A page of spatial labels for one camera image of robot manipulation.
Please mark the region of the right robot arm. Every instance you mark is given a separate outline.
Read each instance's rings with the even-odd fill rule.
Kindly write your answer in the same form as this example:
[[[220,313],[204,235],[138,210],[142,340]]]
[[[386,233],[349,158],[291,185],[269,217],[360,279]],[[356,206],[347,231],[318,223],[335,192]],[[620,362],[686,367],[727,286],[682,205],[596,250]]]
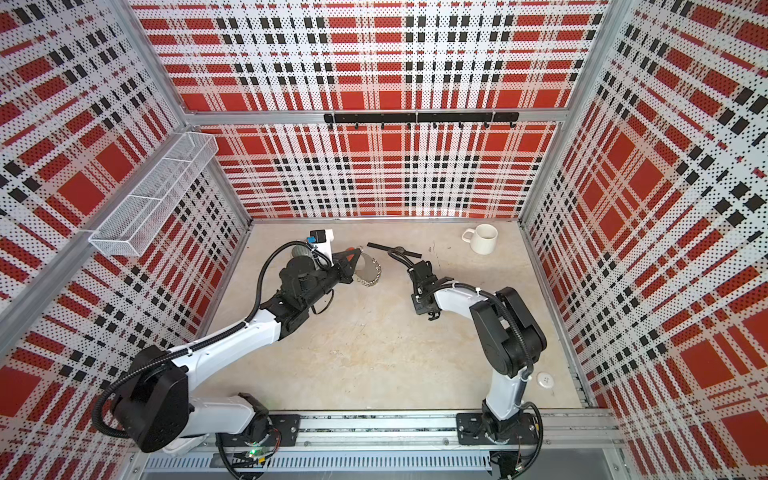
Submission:
[[[492,368],[478,426],[465,430],[462,442],[507,444],[531,438],[536,433],[536,417],[525,412],[529,407],[524,394],[547,339],[520,294],[512,287],[492,293],[449,277],[439,278],[429,261],[408,266],[406,271],[415,312],[431,320],[444,312],[471,320]]]

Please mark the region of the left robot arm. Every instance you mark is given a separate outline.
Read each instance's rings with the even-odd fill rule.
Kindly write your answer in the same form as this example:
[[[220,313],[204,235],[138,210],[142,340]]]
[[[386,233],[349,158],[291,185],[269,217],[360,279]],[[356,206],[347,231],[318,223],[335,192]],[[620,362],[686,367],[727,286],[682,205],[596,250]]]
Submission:
[[[315,314],[319,300],[337,285],[353,283],[360,256],[358,248],[325,254],[313,246],[309,255],[289,260],[279,273],[276,293],[256,299],[244,319],[169,350],[145,348],[96,400],[93,428],[130,439],[145,453],[214,433],[250,431],[262,439],[268,411],[255,398],[238,394],[204,400],[194,391],[225,367],[295,333]]]

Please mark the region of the black wrist watch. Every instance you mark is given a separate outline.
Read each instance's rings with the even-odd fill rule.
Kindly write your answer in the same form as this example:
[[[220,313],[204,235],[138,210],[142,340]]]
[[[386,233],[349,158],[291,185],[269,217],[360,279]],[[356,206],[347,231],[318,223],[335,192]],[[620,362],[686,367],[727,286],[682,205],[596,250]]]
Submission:
[[[390,247],[390,246],[382,245],[382,244],[375,243],[375,242],[368,242],[367,243],[367,247],[372,248],[372,249],[376,249],[376,250],[385,251],[385,252],[396,252],[396,253],[401,254],[402,256],[409,257],[409,258],[415,258],[415,259],[421,259],[422,258],[422,254],[421,253],[417,253],[417,252],[414,252],[414,251],[406,250],[402,246]]]

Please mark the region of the grey ribbed round object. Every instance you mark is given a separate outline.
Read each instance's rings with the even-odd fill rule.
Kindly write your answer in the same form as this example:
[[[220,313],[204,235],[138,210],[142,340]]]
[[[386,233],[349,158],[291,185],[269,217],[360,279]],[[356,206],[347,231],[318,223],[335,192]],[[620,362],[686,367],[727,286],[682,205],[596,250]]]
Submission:
[[[306,245],[295,245],[291,250],[291,256],[291,265],[315,269],[312,250]]]

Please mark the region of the white ceramic mug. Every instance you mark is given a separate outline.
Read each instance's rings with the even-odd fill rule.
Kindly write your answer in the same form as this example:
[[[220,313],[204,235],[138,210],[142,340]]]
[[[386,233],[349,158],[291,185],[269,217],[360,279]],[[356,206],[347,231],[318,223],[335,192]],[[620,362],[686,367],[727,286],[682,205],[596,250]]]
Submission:
[[[470,246],[470,249],[478,255],[490,255],[494,252],[499,232],[490,224],[480,224],[475,228],[466,229],[461,240]]]

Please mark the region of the small white round disc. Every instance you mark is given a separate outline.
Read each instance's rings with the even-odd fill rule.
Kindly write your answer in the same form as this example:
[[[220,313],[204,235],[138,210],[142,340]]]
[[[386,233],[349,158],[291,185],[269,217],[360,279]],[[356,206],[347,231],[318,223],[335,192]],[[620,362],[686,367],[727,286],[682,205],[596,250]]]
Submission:
[[[539,372],[536,376],[538,385],[547,390],[551,390],[555,386],[554,377],[548,372]]]

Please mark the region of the white timer device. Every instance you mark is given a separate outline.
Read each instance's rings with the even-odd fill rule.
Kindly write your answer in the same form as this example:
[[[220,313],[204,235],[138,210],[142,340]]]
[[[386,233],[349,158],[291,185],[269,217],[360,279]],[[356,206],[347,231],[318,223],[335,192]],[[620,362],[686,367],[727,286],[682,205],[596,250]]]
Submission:
[[[177,438],[171,441],[168,445],[162,448],[162,452],[166,455],[179,457],[184,456],[191,452],[193,449],[199,447],[207,440],[207,435],[200,435],[188,438]]]

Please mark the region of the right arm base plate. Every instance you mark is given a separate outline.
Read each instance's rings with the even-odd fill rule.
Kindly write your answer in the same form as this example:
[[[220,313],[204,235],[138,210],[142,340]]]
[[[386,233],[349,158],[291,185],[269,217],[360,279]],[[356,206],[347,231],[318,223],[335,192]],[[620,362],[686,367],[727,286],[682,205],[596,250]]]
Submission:
[[[498,420],[490,413],[459,413],[455,417],[461,445],[534,445],[539,432],[532,414],[518,413],[510,419]]]

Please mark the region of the black wall hook rail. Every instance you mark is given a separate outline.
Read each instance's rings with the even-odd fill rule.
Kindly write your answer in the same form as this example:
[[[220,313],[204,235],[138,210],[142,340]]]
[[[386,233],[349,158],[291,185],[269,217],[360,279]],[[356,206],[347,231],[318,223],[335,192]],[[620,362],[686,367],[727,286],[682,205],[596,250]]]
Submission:
[[[509,123],[520,118],[519,112],[396,112],[396,113],[328,113],[323,116],[328,125],[348,124],[357,128],[363,124],[413,123]]]

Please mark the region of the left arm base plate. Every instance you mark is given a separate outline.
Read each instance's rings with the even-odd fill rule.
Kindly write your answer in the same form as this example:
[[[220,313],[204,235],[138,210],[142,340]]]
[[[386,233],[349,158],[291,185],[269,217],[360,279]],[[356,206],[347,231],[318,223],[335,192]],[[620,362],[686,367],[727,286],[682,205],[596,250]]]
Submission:
[[[220,434],[218,443],[234,447],[292,447],[296,444],[301,416],[298,414],[257,414],[238,434]]]

